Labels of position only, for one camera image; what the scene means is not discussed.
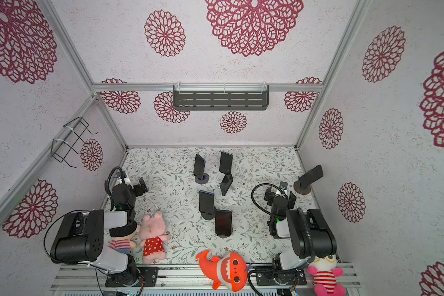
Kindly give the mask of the teal-edged black phone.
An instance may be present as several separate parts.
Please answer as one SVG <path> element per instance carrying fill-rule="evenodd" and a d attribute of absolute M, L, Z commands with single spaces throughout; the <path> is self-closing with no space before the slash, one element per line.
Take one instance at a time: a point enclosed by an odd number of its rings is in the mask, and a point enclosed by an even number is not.
<path fill-rule="evenodd" d="M 220 173 L 224 173 L 225 175 L 231 174 L 233 164 L 233 155 L 227 152 L 221 152 L 220 155 Z"/>

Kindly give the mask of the black phone reddish screen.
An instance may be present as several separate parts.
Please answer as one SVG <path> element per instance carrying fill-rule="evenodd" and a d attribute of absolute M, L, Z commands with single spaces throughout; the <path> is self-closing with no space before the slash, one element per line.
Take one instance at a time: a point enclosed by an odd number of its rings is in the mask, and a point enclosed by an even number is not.
<path fill-rule="evenodd" d="M 230 210 L 217 210 L 215 217 L 216 234 L 232 234 L 232 215 Z"/>

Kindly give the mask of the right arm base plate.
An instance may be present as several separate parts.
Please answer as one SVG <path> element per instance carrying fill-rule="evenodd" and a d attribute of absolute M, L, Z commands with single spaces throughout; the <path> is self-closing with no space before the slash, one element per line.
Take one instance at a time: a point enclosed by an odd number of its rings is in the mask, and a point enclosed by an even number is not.
<path fill-rule="evenodd" d="M 255 271 L 258 286 L 303 286 L 307 284 L 303 271 L 289 273 L 286 270 L 274 270 L 268 266 L 256 267 Z"/>

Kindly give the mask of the grey wall shelf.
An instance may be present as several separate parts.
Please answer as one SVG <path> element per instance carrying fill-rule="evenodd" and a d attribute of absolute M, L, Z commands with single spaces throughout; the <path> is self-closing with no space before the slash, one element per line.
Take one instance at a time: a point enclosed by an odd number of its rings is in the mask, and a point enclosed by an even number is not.
<path fill-rule="evenodd" d="M 173 85 L 173 106 L 178 111 L 265 111 L 268 85 L 183 86 Z"/>

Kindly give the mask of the red shark plush toy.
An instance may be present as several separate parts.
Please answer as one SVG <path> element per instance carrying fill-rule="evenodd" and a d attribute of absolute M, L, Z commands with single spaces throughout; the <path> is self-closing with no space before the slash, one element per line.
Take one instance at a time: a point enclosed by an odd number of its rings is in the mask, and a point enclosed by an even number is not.
<path fill-rule="evenodd" d="M 245 260 L 237 253 L 231 252 L 223 258 L 208 259 L 209 250 L 196 256 L 203 274 L 212 280 L 212 289 L 225 286 L 232 292 L 242 290 L 247 284 L 249 268 Z"/>

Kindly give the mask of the grey round phone stand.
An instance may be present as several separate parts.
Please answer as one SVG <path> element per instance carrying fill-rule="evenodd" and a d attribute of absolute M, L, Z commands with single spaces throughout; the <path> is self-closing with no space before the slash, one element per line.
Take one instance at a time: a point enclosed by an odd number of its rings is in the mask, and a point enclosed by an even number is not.
<path fill-rule="evenodd" d="M 207 184 L 210 176 L 207 173 L 203 173 L 201 176 L 195 176 L 195 182 L 200 185 Z"/>

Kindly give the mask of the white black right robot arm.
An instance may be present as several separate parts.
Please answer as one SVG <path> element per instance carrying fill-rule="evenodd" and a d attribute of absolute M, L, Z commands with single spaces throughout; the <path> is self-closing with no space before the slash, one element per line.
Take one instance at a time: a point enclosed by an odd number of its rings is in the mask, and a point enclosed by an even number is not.
<path fill-rule="evenodd" d="M 318 209 L 295 208 L 296 196 L 287 192 L 286 183 L 279 186 L 266 183 L 264 201 L 270 210 L 267 222 L 275 239 L 287 239 L 291 247 L 277 254 L 272 264 L 275 270 L 300 270 L 325 259 L 336 262 L 337 243 L 323 214 Z"/>

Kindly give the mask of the black-haired boy plush doll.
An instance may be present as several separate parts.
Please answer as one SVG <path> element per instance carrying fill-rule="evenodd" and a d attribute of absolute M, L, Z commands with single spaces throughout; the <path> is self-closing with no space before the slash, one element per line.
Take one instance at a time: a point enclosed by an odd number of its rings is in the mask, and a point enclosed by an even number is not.
<path fill-rule="evenodd" d="M 137 234 L 138 232 L 135 231 L 127 236 L 111 238 L 109 247 L 121 254 L 130 254 L 137 247 L 134 241 Z"/>

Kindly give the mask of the pink pig plush toy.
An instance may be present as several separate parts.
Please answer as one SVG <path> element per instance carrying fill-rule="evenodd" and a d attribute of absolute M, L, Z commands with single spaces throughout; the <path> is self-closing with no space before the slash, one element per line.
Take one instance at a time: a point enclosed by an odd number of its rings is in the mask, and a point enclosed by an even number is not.
<path fill-rule="evenodd" d="M 152 264 L 155 260 L 166 259 L 164 242 L 170 239 L 165 234 L 166 224 L 162 212 L 156 212 L 153 216 L 143 216 L 139 237 L 141 239 L 140 248 L 143 250 L 143 263 Z"/>

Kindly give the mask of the black folding phone stand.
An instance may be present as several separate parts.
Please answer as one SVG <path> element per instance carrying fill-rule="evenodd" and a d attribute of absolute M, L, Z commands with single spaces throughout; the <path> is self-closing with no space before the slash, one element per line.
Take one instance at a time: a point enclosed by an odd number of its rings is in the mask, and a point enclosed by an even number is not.
<path fill-rule="evenodd" d="M 231 187 L 233 183 L 233 175 L 231 173 L 226 173 L 224 175 L 224 178 L 222 182 L 220 183 L 220 190 L 222 193 L 222 196 L 226 196 L 228 193 L 229 188 Z"/>

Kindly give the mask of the white pink glasses plush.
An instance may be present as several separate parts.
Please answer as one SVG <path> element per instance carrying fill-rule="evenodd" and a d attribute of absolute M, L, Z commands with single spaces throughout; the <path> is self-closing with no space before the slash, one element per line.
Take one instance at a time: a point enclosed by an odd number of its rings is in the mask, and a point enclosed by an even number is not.
<path fill-rule="evenodd" d="M 336 255 L 316 257 L 309 264 L 308 272 L 313 276 L 314 293 L 317 296 L 345 296 L 347 294 L 346 288 L 337 283 L 337 278 L 343 276 L 344 271 L 337 268 Z"/>

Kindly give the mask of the black slab phone stand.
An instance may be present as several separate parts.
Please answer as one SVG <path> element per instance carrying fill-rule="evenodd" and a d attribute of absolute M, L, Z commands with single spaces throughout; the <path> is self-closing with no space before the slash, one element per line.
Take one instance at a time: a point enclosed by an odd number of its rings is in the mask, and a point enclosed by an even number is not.
<path fill-rule="evenodd" d="M 207 221 L 210 221 L 216 217 L 217 209 L 213 207 L 209 212 L 201 212 L 201 217 Z"/>

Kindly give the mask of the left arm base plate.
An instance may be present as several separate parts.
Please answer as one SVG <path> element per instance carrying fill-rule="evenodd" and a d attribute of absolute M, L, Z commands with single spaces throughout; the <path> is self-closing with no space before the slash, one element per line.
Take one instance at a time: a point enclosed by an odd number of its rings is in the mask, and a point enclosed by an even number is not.
<path fill-rule="evenodd" d="M 155 287 L 159 268 L 138 266 L 122 273 L 109 274 L 105 287 Z"/>

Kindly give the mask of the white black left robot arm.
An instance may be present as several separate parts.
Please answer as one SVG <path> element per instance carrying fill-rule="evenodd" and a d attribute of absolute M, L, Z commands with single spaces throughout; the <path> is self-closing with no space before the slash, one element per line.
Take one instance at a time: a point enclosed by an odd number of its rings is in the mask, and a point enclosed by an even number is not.
<path fill-rule="evenodd" d="M 53 263 L 87 265 L 107 276 L 107 287 L 132 287 L 144 282 L 132 256 L 133 238 L 140 226 L 135 221 L 136 198 L 148 192 L 144 179 L 120 183 L 111 191 L 113 212 L 76 211 L 63 216 L 49 251 Z"/>

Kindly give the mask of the blue-edged black phone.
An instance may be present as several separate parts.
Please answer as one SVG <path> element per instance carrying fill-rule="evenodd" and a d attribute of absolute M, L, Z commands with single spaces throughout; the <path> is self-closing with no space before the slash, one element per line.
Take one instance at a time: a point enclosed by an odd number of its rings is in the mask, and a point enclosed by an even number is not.
<path fill-rule="evenodd" d="M 194 160 L 194 176 L 201 176 L 205 170 L 205 159 L 201 157 L 199 154 L 196 154 Z"/>

